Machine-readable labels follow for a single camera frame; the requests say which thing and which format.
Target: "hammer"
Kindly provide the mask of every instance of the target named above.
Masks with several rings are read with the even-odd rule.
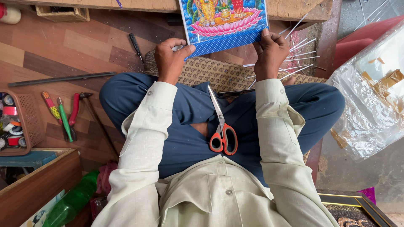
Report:
[[[95,122],[98,124],[99,128],[101,129],[101,132],[104,135],[105,140],[107,141],[108,147],[112,151],[112,155],[114,156],[115,160],[118,161],[119,153],[116,151],[114,145],[112,144],[111,139],[109,138],[109,136],[107,134],[107,131],[105,130],[104,126],[102,125],[100,119],[98,118],[97,113],[94,110],[93,105],[91,104],[90,100],[88,99],[88,97],[90,97],[91,95],[93,95],[93,94],[88,93],[88,92],[82,92],[82,93],[80,93],[80,100],[83,100],[84,103],[86,104],[91,116],[93,117]]]

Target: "cream shirt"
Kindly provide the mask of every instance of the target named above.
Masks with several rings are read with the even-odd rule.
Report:
[[[122,124],[126,142],[109,177],[108,204],[92,226],[338,227],[303,163],[297,141],[303,117],[288,105],[280,80],[259,81],[255,88],[261,165],[269,188],[220,154],[158,180],[177,88],[155,82]]]

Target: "green plastic bottle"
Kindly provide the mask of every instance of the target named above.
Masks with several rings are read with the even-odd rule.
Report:
[[[43,227],[61,227],[71,222],[97,190],[99,173],[96,170],[84,175],[80,182],[55,204],[46,217]]]

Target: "man's left hand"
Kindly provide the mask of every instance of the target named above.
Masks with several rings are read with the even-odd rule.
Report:
[[[158,69],[157,81],[175,85],[184,66],[184,59],[195,51],[194,45],[186,46],[187,42],[178,38],[169,38],[156,46],[156,59]],[[183,45],[180,50],[173,51],[175,46]]]

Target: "wooden floor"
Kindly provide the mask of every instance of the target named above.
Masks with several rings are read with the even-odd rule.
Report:
[[[143,72],[128,34],[136,36],[143,54],[157,43],[171,37],[184,38],[182,26],[170,27],[166,14],[134,11],[90,9],[89,22],[54,23],[35,14],[23,12],[16,25],[0,23],[0,89],[9,89],[7,83],[24,80],[73,76],[86,73],[116,71]],[[271,28],[282,31],[282,25]],[[216,60],[238,64],[253,63],[256,59],[252,45],[222,51],[211,56]],[[63,140],[62,127],[51,115],[41,92],[49,92],[54,103],[61,97],[66,113],[72,110],[75,92],[92,92],[90,98],[116,149],[121,150],[124,138],[118,133],[99,102],[99,91],[109,77],[54,82],[13,87],[16,93],[34,94],[46,128],[46,138],[36,148],[78,148],[82,170],[91,171],[112,159],[106,141],[102,138],[83,103],[80,103],[75,129],[78,141]]]

